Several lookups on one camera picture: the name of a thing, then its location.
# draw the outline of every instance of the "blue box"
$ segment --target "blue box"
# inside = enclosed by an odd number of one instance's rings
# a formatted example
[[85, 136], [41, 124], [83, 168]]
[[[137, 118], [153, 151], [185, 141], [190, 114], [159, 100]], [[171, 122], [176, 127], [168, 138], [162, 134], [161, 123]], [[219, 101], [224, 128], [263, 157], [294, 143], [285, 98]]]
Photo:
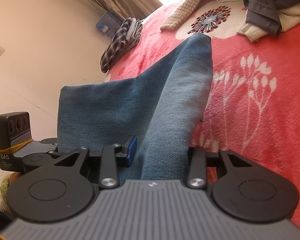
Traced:
[[110, 38], [122, 25], [122, 20], [111, 12], [106, 12], [96, 24], [96, 27]]

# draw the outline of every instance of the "rubber band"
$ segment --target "rubber band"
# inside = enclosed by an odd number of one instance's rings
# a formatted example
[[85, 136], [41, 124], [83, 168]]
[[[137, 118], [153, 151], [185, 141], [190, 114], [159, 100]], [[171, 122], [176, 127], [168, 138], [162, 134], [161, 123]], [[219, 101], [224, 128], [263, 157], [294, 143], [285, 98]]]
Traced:
[[19, 143], [15, 146], [12, 146], [12, 147], [8, 148], [8, 149], [0, 150], [0, 153], [14, 153], [14, 152], [20, 150], [23, 146], [27, 145], [28, 143], [31, 143], [32, 141], [33, 141], [33, 139], [31, 138], [30, 140]]

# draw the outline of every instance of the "bed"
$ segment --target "bed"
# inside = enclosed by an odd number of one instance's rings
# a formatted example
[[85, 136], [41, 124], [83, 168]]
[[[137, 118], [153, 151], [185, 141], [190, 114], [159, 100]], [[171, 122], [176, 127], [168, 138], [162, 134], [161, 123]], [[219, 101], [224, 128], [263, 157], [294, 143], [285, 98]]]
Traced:
[[[291, 180], [300, 192], [300, 24], [278, 38], [251, 43], [236, 34], [243, 3], [209, 0], [178, 30], [161, 32], [177, 6], [162, 6], [146, 20], [140, 42], [113, 66], [107, 81], [138, 76], [195, 32], [209, 35], [213, 82], [192, 144], [214, 152], [230, 148]], [[292, 221], [300, 227], [300, 202]]]

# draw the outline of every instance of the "denim fabric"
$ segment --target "denim fabric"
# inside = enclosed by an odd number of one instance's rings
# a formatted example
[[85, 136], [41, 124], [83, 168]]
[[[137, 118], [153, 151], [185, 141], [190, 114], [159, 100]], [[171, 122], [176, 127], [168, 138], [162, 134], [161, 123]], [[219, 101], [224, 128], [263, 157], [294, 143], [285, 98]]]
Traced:
[[101, 150], [138, 137], [124, 179], [184, 179], [191, 135], [202, 117], [212, 81], [210, 37], [198, 33], [137, 78], [64, 87], [58, 113], [59, 151]]

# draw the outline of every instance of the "green fuzzy cloth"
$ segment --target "green fuzzy cloth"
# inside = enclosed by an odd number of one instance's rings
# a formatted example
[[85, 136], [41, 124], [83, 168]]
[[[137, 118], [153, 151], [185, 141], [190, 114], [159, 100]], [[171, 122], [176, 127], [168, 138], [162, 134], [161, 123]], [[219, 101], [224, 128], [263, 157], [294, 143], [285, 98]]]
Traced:
[[4, 201], [6, 201], [6, 195], [7, 195], [9, 185], [10, 185], [10, 174], [6, 175], [0, 183], [0, 193]]

